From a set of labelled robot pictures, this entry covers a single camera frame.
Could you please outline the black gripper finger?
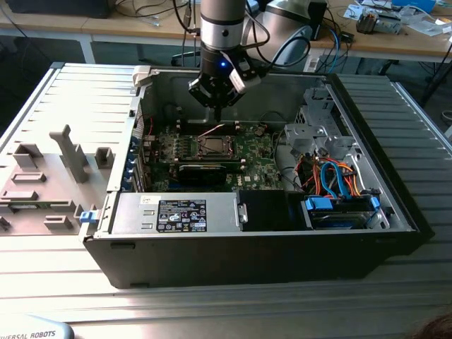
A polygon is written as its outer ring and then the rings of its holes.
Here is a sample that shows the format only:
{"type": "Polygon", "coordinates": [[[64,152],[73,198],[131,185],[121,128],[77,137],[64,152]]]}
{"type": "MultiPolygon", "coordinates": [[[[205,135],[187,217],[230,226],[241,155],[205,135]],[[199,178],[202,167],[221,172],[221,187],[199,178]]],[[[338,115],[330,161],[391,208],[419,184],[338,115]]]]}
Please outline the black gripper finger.
{"type": "Polygon", "coordinates": [[[189,93],[204,107],[213,111],[215,120],[221,120],[221,95],[217,92],[217,79],[208,75],[199,75],[189,82],[189,93]]]}
{"type": "Polygon", "coordinates": [[[222,96],[222,107],[235,105],[244,95],[239,93],[233,85],[228,85],[225,94],[222,96]]]}

